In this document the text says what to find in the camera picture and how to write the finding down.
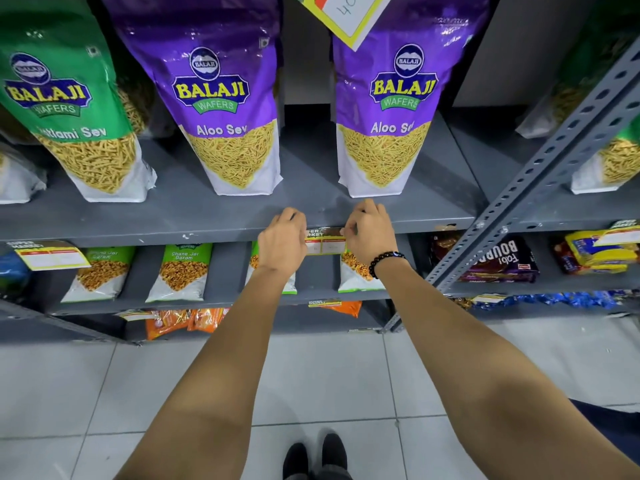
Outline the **person's right hand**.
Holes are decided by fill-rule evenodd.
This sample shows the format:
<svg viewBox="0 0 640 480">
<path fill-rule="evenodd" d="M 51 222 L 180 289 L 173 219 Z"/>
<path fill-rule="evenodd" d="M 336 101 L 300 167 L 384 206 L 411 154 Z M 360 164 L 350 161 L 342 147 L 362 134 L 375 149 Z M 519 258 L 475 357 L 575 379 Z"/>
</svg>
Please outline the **person's right hand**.
<svg viewBox="0 0 640 480">
<path fill-rule="evenodd" d="M 384 259 L 401 256 L 384 205 L 366 198 L 356 205 L 347 221 L 357 221 L 358 242 L 346 243 L 346 247 L 359 262 L 376 266 Z"/>
</svg>

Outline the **person's left hand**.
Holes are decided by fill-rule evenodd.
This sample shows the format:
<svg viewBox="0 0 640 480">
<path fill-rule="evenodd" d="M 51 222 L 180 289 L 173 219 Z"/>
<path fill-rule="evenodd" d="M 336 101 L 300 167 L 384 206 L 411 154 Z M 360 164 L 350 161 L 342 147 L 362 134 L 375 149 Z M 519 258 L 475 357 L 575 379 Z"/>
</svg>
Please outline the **person's left hand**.
<svg viewBox="0 0 640 480">
<path fill-rule="evenodd" d="M 288 280 L 307 256 L 305 237 L 291 231 L 277 231 L 272 220 L 259 234 L 259 265 L 255 271 L 260 276 Z"/>
</svg>

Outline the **person's right forearm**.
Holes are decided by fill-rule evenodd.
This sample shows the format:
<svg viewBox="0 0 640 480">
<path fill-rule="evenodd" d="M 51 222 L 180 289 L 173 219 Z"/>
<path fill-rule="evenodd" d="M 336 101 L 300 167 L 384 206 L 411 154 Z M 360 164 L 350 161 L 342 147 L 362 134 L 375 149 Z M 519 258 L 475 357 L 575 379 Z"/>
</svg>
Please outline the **person's right forearm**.
<svg viewBox="0 0 640 480">
<path fill-rule="evenodd" d="M 464 450 L 489 480 L 640 480 L 635 464 L 517 347 L 453 304 L 403 257 L 387 288 Z"/>
</svg>

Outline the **person's left forearm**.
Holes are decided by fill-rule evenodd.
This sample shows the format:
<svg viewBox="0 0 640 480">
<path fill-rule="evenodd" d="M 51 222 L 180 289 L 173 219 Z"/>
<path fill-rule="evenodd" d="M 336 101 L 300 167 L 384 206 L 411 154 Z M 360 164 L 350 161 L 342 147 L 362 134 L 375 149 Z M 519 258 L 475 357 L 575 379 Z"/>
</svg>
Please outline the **person's left forearm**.
<svg viewBox="0 0 640 480">
<path fill-rule="evenodd" d="M 253 272 L 114 480 L 240 480 L 276 309 L 294 271 Z"/>
</svg>

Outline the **grey metal shelf rack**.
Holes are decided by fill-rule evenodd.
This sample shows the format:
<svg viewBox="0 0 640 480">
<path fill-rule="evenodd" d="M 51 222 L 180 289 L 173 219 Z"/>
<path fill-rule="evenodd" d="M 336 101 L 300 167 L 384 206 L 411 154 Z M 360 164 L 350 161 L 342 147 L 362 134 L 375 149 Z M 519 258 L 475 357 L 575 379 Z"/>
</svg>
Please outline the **grey metal shelf rack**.
<svg viewBox="0 0 640 480">
<path fill-rule="evenodd" d="M 101 0 L 86 0 L 107 40 L 115 71 L 125 63 L 143 67 L 118 35 Z M 56 323 L 69 332 L 91 339 L 143 339 L 130 334 L 130 325 L 120 317 L 117 333 L 109 333 L 114 318 L 101 318 L 125 310 L 217 308 L 231 305 L 244 288 L 252 242 L 272 216 L 284 207 L 296 207 L 307 217 L 308 228 L 340 227 L 356 199 L 339 183 L 335 119 L 310 123 L 317 111 L 306 111 L 286 119 L 281 110 L 283 81 L 280 70 L 299 58 L 282 50 L 282 0 L 279 0 L 280 34 L 277 44 L 276 101 L 279 127 L 279 160 L 282 177 L 270 195 L 218 195 L 201 161 L 181 133 L 158 94 L 150 120 L 149 137 L 138 138 L 143 160 L 155 171 L 155 186 L 140 203 L 89 202 L 59 161 L 42 145 L 13 147 L 28 161 L 45 170 L 47 189 L 23 204 L 0 205 L 0 250 L 9 241 L 60 240 L 80 249 L 134 246 L 131 268 L 115 299 L 84 303 L 61 303 L 79 269 L 31 271 L 18 303 L 0 299 L 0 321 Z M 436 117 L 411 170 L 402 193 L 377 196 L 391 210 L 400 210 L 396 232 L 415 233 L 436 224 L 470 222 L 471 214 L 454 210 L 435 190 L 426 189 L 430 163 L 428 142 L 447 139 L 436 135 Z M 453 150 L 444 150 L 444 158 Z M 213 243 L 203 301 L 158 301 L 146 303 L 157 279 L 167 244 Z"/>
<path fill-rule="evenodd" d="M 428 257 L 425 233 L 411 238 L 419 274 L 445 294 L 480 291 L 480 284 L 458 282 L 474 261 L 510 234 L 533 234 L 537 263 L 547 268 L 551 255 L 543 237 L 595 230 L 614 221 L 640 217 L 640 177 L 608 193 L 574 195 L 572 174 L 606 140 L 640 114 L 640 96 L 626 96 L 586 115 L 579 128 L 573 117 L 567 130 L 551 139 L 524 139 L 515 132 L 523 106 L 452 109 L 444 121 L 467 161 L 483 196 L 481 213 L 461 240 L 436 266 Z"/>
</svg>

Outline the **small green snack packet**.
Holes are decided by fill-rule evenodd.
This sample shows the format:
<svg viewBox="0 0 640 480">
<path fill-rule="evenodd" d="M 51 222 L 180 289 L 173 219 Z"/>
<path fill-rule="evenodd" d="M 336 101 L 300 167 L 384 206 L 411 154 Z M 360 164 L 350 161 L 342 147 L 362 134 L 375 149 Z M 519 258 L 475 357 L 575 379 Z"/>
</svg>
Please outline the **small green snack packet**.
<svg viewBox="0 0 640 480">
<path fill-rule="evenodd" d="M 369 266 L 357 260 L 355 255 L 345 249 L 340 256 L 340 284 L 338 293 L 386 290 L 382 282 L 373 278 Z"/>
<path fill-rule="evenodd" d="M 167 244 L 146 303 L 203 301 L 213 243 Z"/>
<path fill-rule="evenodd" d="M 250 260 L 246 272 L 245 285 L 249 282 L 252 277 L 253 272 L 259 265 L 259 243 L 258 241 L 252 242 L 252 252 L 250 255 Z M 294 272 L 288 279 L 286 285 L 284 286 L 284 290 L 282 291 L 283 295 L 296 295 L 298 290 L 296 288 L 296 273 Z"/>
<path fill-rule="evenodd" d="M 136 248 L 112 246 L 87 248 L 90 267 L 80 268 L 61 303 L 84 303 L 115 299 L 131 268 Z"/>
</svg>

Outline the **orange snack packet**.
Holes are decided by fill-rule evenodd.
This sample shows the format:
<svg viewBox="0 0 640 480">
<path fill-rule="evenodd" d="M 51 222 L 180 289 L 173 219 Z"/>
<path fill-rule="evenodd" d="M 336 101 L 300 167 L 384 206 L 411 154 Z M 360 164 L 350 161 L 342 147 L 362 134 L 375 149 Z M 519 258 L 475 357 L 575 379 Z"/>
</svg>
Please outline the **orange snack packet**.
<svg viewBox="0 0 640 480">
<path fill-rule="evenodd" d="M 341 301 L 340 303 L 321 305 L 320 308 L 329 309 L 357 319 L 362 309 L 362 301 Z"/>
<path fill-rule="evenodd" d="M 145 320 L 147 340 L 155 340 L 177 330 L 188 329 L 193 321 L 190 310 L 160 310 Z"/>
<path fill-rule="evenodd" d="M 213 333 L 216 331 L 229 308 L 200 308 L 189 311 L 188 331 Z"/>
</svg>

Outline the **reddish brown biscuit packet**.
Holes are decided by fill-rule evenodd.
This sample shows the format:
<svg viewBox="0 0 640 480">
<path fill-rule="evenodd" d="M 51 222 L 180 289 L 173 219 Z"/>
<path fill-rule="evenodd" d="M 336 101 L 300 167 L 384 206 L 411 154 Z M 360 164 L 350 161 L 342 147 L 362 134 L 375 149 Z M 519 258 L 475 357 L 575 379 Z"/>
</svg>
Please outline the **reddish brown biscuit packet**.
<svg viewBox="0 0 640 480">
<path fill-rule="evenodd" d="M 443 231 L 432 234 L 430 237 L 429 254 L 434 266 L 439 264 L 452 250 L 457 242 L 464 236 L 465 231 Z"/>
</svg>

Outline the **large purple snack bag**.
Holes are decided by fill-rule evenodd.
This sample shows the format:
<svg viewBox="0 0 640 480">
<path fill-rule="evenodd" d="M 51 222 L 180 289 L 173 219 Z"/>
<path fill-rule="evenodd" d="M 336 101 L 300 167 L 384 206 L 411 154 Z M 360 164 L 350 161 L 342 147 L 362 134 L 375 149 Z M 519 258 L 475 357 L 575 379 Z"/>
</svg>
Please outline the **large purple snack bag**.
<svg viewBox="0 0 640 480">
<path fill-rule="evenodd" d="M 398 195 L 452 69 L 490 0 L 391 0 L 353 50 L 332 39 L 339 183 L 352 198 Z"/>
<path fill-rule="evenodd" d="M 201 161 L 214 191 L 281 183 L 279 0 L 101 0 Z"/>
</svg>

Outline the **large green snack bag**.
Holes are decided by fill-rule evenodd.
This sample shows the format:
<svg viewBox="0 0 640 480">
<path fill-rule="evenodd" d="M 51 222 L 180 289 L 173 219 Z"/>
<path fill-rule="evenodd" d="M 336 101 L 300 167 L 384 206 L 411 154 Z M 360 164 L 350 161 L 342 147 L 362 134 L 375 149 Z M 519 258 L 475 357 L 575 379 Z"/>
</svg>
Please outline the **large green snack bag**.
<svg viewBox="0 0 640 480">
<path fill-rule="evenodd" d="M 640 172 L 640 114 L 572 176 L 573 194 L 618 190 Z"/>
<path fill-rule="evenodd" d="M 556 131 L 640 36 L 640 0 L 597 0 L 554 83 L 515 129 L 526 139 Z"/>
<path fill-rule="evenodd" d="M 132 63 L 116 69 L 116 87 L 134 133 L 149 137 L 150 120 L 155 101 L 155 87 L 147 74 Z"/>
<path fill-rule="evenodd" d="M 86 201 L 140 203 L 155 186 L 86 0 L 0 0 L 0 104 Z"/>
</svg>

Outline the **grey perforated shelf upright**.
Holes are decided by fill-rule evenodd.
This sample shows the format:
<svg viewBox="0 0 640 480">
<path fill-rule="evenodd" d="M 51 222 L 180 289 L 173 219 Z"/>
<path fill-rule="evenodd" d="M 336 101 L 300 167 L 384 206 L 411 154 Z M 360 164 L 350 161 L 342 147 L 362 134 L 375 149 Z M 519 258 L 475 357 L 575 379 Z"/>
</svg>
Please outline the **grey perforated shelf upright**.
<svg viewBox="0 0 640 480">
<path fill-rule="evenodd" d="M 425 227 L 409 235 L 418 273 L 452 298 L 477 295 L 533 295 L 636 289 L 640 265 L 620 274 L 565 274 L 551 242 L 578 230 L 607 228 L 640 217 L 640 182 L 617 193 L 574 195 L 572 175 L 640 114 L 640 36 L 591 88 L 586 99 L 550 136 L 525 139 L 515 131 L 521 107 L 452 109 L 436 117 L 428 154 L 453 150 L 471 176 L 465 203 L 476 215 L 457 228 Z M 519 237 L 534 255 L 540 275 L 533 283 L 462 282 L 483 257 L 497 257 L 498 245 Z"/>
</svg>

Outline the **row of blue packets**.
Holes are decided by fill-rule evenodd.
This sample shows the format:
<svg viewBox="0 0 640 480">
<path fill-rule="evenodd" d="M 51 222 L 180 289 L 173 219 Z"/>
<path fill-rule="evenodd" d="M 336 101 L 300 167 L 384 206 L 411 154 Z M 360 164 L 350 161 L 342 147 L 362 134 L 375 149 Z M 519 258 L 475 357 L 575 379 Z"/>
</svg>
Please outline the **row of blue packets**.
<svg viewBox="0 0 640 480">
<path fill-rule="evenodd" d="M 512 295 L 508 296 L 504 301 L 492 305 L 474 304 L 470 298 L 447 297 L 465 310 L 492 310 L 494 308 L 505 308 L 519 304 L 542 304 L 547 306 L 561 304 L 573 308 L 601 307 L 604 309 L 612 309 L 622 305 L 626 299 L 640 298 L 640 289 Z"/>
</svg>

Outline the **yellow bordered hanging price tag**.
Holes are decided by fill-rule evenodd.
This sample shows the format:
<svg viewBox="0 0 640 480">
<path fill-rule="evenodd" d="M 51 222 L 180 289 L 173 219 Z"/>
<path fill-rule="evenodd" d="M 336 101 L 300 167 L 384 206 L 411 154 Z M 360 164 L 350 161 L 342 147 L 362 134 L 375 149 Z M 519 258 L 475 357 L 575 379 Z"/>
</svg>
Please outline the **yellow bordered hanging price tag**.
<svg viewBox="0 0 640 480">
<path fill-rule="evenodd" d="M 391 0 L 297 0 L 353 51 Z"/>
</svg>

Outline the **red biscuit packet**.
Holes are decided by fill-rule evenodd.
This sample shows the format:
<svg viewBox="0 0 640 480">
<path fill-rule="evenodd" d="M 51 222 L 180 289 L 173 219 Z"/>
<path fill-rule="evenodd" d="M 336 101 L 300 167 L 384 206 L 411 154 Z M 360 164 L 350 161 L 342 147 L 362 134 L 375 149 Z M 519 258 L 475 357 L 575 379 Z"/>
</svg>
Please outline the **red biscuit packet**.
<svg viewBox="0 0 640 480">
<path fill-rule="evenodd" d="M 580 275 L 583 274 L 583 266 L 578 263 L 571 248 L 566 241 L 558 241 L 551 244 L 551 250 L 556 259 L 556 263 L 564 274 Z"/>
</svg>

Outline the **person's black right shoe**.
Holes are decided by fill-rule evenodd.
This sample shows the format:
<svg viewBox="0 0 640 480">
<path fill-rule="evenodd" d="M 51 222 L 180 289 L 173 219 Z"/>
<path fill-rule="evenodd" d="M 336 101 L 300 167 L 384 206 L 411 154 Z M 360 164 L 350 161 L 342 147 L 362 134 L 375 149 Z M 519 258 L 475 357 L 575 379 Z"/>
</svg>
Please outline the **person's black right shoe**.
<svg viewBox="0 0 640 480">
<path fill-rule="evenodd" d="M 344 444 L 335 432 L 327 433 L 321 450 L 321 467 L 316 480 L 353 480 L 348 472 L 348 456 Z"/>
</svg>

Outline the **person's black shoe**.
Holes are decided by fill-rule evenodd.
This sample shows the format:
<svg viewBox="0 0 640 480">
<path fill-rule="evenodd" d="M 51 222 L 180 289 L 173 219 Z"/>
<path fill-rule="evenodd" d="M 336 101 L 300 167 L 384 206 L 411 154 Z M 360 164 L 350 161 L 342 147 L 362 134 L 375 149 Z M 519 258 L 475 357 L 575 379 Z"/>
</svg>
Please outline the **person's black shoe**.
<svg viewBox="0 0 640 480">
<path fill-rule="evenodd" d="M 353 480 L 348 472 L 348 456 L 344 444 L 335 432 L 327 433 L 321 450 L 321 467 L 316 480 Z"/>
<path fill-rule="evenodd" d="M 308 451 L 298 442 L 288 449 L 282 467 L 282 480 L 310 480 Z"/>
</svg>

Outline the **person's black left shoe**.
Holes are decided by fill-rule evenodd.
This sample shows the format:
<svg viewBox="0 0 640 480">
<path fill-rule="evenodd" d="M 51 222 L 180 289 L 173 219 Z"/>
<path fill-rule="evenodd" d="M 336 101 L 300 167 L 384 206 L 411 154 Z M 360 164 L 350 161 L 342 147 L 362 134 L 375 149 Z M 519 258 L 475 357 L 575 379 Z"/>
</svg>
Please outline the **person's black left shoe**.
<svg viewBox="0 0 640 480">
<path fill-rule="evenodd" d="M 282 467 L 282 480 L 310 480 L 308 451 L 298 442 L 288 449 Z"/>
</svg>

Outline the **yellow biscuit packet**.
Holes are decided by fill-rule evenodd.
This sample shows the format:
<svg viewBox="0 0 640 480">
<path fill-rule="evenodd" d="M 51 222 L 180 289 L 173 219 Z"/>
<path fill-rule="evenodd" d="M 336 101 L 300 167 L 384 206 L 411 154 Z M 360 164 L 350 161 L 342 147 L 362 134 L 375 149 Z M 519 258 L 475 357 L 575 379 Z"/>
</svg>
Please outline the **yellow biscuit packet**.
<svg viewBox="0 0 640 480">
<path fill-rule="evenodd" d="M 565 236 L 578 263 L 583 266 L 583 274 L 620 274 L 629 265 L 640 264 L 640 247 L 637 244 L 623 244 L 596 247 L 594 243 L 604 231 L 581 231 Z"/>
</svg>

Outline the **clear and white snack bag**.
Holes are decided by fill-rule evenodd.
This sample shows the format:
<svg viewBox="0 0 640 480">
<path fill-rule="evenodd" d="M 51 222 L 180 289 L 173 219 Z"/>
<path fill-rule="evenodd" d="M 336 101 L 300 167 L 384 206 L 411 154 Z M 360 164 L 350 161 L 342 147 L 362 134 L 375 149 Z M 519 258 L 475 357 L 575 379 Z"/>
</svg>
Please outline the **clear and white snack bag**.
<svg viewBox="0 0 640 480">
<path fill-rule="evenodd" d="M 0 205 L 27 203 L 34 194 L 46 189 L 45 170 L 16 149 L 0 143 Z"/>
</svg>

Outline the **blue snack packet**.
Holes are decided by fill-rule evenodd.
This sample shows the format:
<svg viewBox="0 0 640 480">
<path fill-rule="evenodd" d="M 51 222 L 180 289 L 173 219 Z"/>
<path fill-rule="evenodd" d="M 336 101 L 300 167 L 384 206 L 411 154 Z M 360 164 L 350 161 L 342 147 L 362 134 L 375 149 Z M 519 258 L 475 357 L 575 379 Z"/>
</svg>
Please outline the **blue snack packet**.
<svg viewBox="0 0 640 480">
<path fill-rule="evenodd" d="M 16 301 L 29 284 L 31 270 L 14 250 L 0 250 L 0 299 Z"/>
</svg>

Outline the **person's dark blue trousers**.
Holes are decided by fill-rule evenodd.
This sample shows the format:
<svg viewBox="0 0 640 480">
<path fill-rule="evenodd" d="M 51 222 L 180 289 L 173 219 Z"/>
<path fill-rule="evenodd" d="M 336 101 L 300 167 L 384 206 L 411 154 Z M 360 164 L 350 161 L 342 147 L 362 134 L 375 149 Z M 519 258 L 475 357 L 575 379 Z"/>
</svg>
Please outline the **person's dark blue trousers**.
<svg viewBox="0 0 640 480">
<path fill-rule="evenodd" d="M 601 434 L 640 466 L 640 411 L 619 411 L 574 399 L 571 402 Z"/>
</svg>

